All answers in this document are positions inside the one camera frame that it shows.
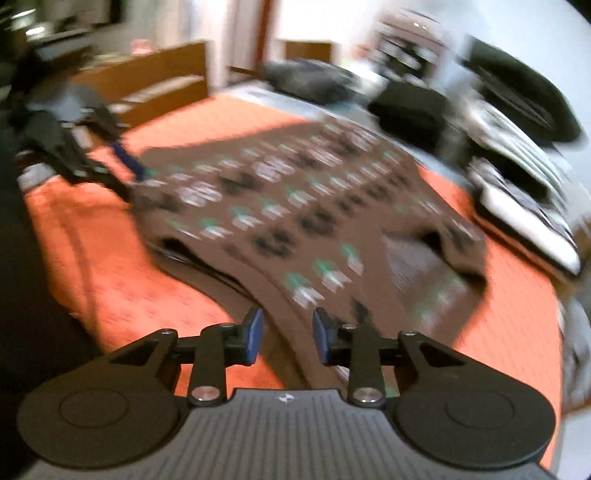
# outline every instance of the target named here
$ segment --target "circular pad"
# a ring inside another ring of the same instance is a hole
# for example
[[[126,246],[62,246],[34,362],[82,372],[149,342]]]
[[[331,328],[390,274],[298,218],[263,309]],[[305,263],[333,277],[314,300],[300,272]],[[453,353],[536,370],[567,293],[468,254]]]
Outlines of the circular pad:
[[[410,389],[394,419],[412,444],[448,465],[503,469],[538,461],[552,437],[554,411],[533,388],[516,381],[514,387]]]
[[[134,369],[73,372],[43,384],[19,410],[22,438],[67,468],[108,468],[155,450],[176,428],[178,405],[159,380]]]

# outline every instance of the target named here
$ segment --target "orange blanket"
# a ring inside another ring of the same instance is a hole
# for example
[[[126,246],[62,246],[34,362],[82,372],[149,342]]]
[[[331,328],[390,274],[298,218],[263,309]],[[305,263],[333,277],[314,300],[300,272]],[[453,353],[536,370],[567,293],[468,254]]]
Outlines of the orange blanket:
[[[222,95],[130,132],[126,145],[139,155],[148,147],[222,140],[300,121],[304,120]],[[106,149],[93,155],[129,178]],[[470,215],[471,203],[464,191],[431,171],[423,170],[423,176],[458,212]],[[229,321],[215,302],[151,265],[127,205],[112,192],[94,184],[72,187],[53,179],[29,193],[27,202],[56,298],[80,315],[105,349],[118,348],[159,328],[174,328],[180,336],[189,336]],[[88,318],[89,296],[69,237],[72,230],[83,245],[82,261],[92,271],[95,325]],[[540,390],[560,417],[558,302],[550,281],[493,240],[488,241],[487,274],[486,299],[454,347]],[[186,392],[188,373],[183,369],[180,394]],[[228,369],[229,391],[235,387],[281,388],[281,384],[259,359],[249,368]],[[552,451],[553,445],[544,457],[546,467]]]

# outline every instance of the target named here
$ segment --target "metal screw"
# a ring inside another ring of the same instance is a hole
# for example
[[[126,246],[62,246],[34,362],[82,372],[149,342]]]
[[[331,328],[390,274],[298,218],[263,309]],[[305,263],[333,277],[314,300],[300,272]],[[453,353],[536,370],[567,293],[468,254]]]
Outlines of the metal screw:
[[[216,387],[205,385],[194,388],[191,396],[197,401],[213,401],[220,397],[220,391]]]
[[[377,388],[363,387],[353,392],[353,398],[362,404],[371,404],[379,402],[382,394]]]

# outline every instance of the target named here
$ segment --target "wooden headboard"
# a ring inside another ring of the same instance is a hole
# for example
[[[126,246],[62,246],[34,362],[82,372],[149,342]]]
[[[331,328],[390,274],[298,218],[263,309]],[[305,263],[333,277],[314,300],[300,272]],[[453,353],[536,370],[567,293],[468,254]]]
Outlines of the wooden headboard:
[[[321,60],[331,63],[333,56],[333,44],[322,41],[291,41],[283,40],[285,45],[285,58]]]
[[[80,72],[72,81],[91,86],[106,103],[113,104],[122,103],[134,93],[175,77],[195,75],[203,78],[144,103],[130,103],[128,111],[118,113],[124,123],[131,128],[137,127],[208,97],[206,46],[206,42],[198,42],[157,51],[113,66]]]

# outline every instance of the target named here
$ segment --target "brown sweater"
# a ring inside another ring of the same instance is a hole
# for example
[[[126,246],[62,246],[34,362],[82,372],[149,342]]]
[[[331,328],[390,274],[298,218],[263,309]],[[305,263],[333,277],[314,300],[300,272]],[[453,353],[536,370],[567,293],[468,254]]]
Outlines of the brown sweater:
[[[317,360],[316,306],[385,336],[450,343],[482,298],[482,233],[410,155],[357,125],[331,118],[141,161],[153,172],[134,213],[154,258],[237,321],[261,304],[275,334],[267,353],[293,353],[282,378],[339,383]]]

